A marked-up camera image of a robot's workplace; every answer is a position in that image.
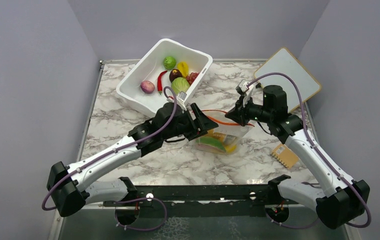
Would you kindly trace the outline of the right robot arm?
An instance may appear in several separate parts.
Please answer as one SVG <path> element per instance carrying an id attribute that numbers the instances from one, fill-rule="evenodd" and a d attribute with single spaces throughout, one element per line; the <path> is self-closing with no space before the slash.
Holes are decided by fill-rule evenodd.
<path id="1" fill-rule="evenodd" d="M 251 97 L 253 86 L 237 86 L 240 94 L 234 108 L 225 117 L 245 126 L 249 121 L 266 123 L 270 133 L 293 151 L 318 181 L 320 187 L 309 187 L 288 176 L 273 180 L 266 190 L 267 199 L 278 204 L 293 200 L 313 210 L 328 228 L 347 224 L 366 228 L 372 222 L 367 206 L 370 187 L 364 180 L 356 181 L 342 170 L 312 139 L 304 117 L 288 112 L 287 95 L 282 87 L 269 85 L 263 89 L 263 104 Z"/>

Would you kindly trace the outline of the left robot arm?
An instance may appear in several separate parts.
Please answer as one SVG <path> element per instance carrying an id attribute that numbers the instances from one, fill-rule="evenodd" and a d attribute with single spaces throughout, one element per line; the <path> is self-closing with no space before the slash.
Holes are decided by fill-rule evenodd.
<path id="1" fill-rule="evenodd" d="M 68 217 L 94 202 L 119 201 L 125 206 L 133 203 L 135 189 L 126 177 L 107 184 L 96 181 L 115 168 L 160 149 L 166 140 L 183 136 L 192 141 L 219 126 L 195 103 L 190 107 L 191 110 L 187 110 L 167 102 L 154 117 L 135 126 L 107 149 L 69 165 L 62 161 L 53 164 L 42 209 L 57 210 L 62 217 Z"/>

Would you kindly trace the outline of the clear zip top bag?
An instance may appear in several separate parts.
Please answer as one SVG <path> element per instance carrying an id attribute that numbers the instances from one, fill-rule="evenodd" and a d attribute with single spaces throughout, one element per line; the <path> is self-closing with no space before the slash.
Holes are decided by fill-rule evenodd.
<path id="1" fill-rule="evenodd" d="M 227 119 L 225 117 L 225 114 L 227 112 L 224 110 L 206 109 L 206 110 L 203 110 L 203 113 L 207 117 L 209 117 L 211 120 L 215 121 L 218 124 L 217 128 L 210 130 L 206 135 L 203 135 L 203 136 L 218 139 L 219 141 L 221 141 L 221 143 L 223 144 L 224 147 L 227 145 L 237 145 L 236 149 L 238 149 L 240 147 L 240 143 L 241 143 L 242 138 L 251 129 L 253 129 L 255 127 L 251 123 L 249 123 L 246 126 L 241 126 L 241 125 L 238 125 L 237 123 L 233 122 L 232 120 Z M 193 142 L 193 146 L 197 150 L 199 150 L 196 147 L 197 139 L 193 140 L 192 142 Z M 230 155 L 230 154 L 226 154 L 226 153 L 214 153 L 214 154 Z"/>

